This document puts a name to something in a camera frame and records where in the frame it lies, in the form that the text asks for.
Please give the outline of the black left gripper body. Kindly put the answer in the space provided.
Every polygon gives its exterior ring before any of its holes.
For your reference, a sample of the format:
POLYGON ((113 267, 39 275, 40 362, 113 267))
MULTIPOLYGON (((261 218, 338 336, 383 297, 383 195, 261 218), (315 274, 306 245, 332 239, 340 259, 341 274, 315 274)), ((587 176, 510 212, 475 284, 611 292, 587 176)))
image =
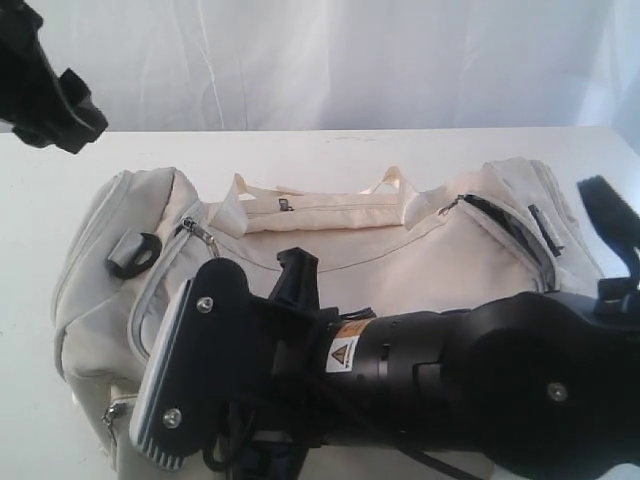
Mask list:
POLYGON ((65 100, 39 41, 43 18, 24 1, 1 3, 1 121, 24 143, 59 139, 65 100))

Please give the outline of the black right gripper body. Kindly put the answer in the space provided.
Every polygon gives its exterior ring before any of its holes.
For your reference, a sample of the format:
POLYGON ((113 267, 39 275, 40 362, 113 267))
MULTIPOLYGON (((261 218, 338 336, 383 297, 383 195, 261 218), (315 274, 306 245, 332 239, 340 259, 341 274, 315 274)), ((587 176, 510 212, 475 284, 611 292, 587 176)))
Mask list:
POLYGON ((221 338, 240 352, 219 381, 229 433, 220 467, 230 479, 296 479, 309 450, 324 442, 325 401, 311 381, 311 364, 337 311, 254 295, 230 311, 234 320, 221 338))

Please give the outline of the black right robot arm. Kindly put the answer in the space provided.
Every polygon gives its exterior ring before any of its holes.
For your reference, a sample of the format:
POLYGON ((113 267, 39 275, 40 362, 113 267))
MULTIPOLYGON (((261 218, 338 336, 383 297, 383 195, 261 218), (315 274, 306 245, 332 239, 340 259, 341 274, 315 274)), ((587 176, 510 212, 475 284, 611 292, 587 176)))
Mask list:
POLYGON ((372 319, 313 309, 316 260, 293 249, 271 297, 233 266, 220 380, 249 430, 296 444, 384 445, 438 468, 479 452, 529 479, 594 479, 639 461, 639 274, 595 298, 523 292, 473 309, 372 319))

